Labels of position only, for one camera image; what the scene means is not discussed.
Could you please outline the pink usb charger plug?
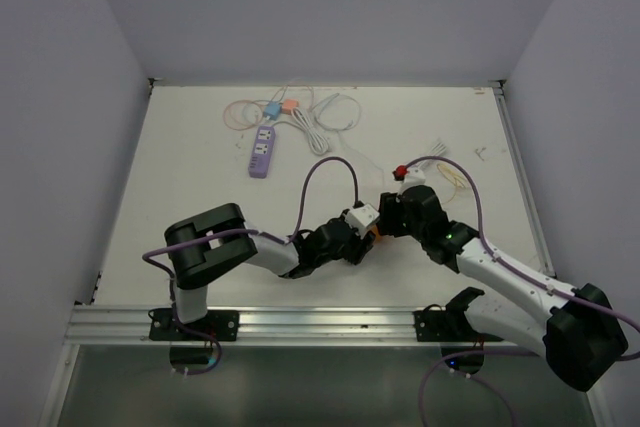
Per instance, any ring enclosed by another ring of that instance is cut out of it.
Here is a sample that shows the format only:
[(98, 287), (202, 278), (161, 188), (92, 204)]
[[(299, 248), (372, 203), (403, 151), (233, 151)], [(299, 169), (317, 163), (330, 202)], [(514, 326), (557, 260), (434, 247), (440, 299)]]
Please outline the pink usb charger plug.
[(281, 112), (291, 115), (299, 107), (299, 102), (295, 99), (285, 99), (281, 103)]

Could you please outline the orange power strip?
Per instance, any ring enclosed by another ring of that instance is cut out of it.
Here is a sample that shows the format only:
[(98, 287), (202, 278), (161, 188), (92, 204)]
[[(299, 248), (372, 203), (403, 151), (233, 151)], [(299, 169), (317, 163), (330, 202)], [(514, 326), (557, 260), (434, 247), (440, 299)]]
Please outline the orange power strip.
[(366, 238), (372, 243), (380, 243), (383, 241), (384, 236), (379, 232), (379, 229), (374, 226), (367, 232)]

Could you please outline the blue usb charger plug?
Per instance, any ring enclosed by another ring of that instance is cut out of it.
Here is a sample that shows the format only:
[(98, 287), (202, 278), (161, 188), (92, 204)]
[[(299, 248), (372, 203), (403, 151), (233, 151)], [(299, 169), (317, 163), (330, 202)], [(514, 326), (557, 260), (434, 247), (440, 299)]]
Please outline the blue usb charger plug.
[(282, 106), (277, 101), (270, 101), (263, 110), (263, 115), (268, 120), (276, 120), (281, 114)]

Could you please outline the purple power strip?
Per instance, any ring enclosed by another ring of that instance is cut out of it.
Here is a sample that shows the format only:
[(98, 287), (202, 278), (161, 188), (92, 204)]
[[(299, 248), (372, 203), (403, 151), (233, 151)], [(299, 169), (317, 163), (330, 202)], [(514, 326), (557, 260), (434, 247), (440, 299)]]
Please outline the purple power strip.
[(267, 177), (275, 141), (274, 127), (260, 126), (257, 129), (248, 166), (250, 178), (264, 179)]

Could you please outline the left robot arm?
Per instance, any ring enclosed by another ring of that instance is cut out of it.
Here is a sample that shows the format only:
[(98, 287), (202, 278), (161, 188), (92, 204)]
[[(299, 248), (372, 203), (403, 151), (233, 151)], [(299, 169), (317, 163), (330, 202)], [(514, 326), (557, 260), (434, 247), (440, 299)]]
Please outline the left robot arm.
[(313, 231), (281, 240), (248, 224), (240, 207), (227, 203), (175, 223), (164, 232), (175, 272), (176, 312), (172, 326), (185, 339), (201, 337), (208, 326), (209, 284), (243, 263), (285, 279), (298, 279), (331, 262), (357, 265), (375, 241), (380, 218), (358, 202)]

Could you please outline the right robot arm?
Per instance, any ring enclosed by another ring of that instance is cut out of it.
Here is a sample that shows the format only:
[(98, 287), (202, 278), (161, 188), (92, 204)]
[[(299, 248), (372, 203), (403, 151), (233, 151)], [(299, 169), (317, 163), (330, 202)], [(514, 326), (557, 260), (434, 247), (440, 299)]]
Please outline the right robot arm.
[(381, 234), (417, 241), (430, 260), (479, 282), (421, 320), (441, 340), (499, 338), (543, 357), (568, 386), (588, 391), (616, 362), (628, 341), (605, 293), (576, 288), (529, 269), (448, 218), (425, 185), (380, 197)]

